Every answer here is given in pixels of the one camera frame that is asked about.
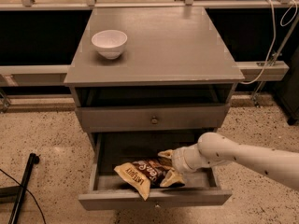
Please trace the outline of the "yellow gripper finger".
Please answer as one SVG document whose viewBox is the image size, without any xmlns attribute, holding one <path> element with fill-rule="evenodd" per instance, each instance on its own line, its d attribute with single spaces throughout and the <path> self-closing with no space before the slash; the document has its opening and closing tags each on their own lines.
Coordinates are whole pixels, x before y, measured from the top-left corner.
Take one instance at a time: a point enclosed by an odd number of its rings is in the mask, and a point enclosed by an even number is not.
<svg viewBox="0 0 299 224">
<path fill-rule="evenodd" d="M 182 184 L 184 185 L 183 176 L 175 170 L 169 170 L 165 176 L 165 178 L 160 183 L 162 188 L 170 187 L 173 184 Z"/>
<path fill-rule="evenodd" d="M 173 150 L 172 149 L 168 149 L 165 151 L 160 151 L 158 153 L 158 156 L 161 158 L 166 158 L 166 159 L 171 159 L 172 158 L 172 154 L 173 154 Z"/>
</svg>

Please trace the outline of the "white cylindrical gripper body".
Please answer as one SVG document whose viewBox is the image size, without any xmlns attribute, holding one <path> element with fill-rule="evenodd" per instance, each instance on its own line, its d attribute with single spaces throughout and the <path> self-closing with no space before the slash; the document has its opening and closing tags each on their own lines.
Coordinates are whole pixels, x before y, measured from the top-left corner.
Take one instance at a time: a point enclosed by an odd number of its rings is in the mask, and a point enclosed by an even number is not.
<svg viewBox="0 0 299 224">
<path fill-rule="evenodd" d="M 175 149 L 171 161 L 176 171 L 185 174 L 222 165 L 230 160 L 230 156 L 231 152 L 220 145 L 197 143 Z"/>
</svg>

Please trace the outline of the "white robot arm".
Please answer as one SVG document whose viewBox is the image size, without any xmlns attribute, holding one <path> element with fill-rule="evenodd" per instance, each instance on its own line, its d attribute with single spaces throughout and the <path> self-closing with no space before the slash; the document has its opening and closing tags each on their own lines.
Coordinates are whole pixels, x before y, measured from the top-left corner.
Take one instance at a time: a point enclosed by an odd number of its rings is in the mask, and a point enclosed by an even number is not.
<svg viewBox="0 0 299 224">
<path fill-rule="evenodd" d="M 158 156 L 180 174 L 236 162 L 294 190 L 299 190 L 299 154 L 268 147 L 240 144 L 218 133 L 204 133 L 188 147 L 168 149 Z"/>
</svg>

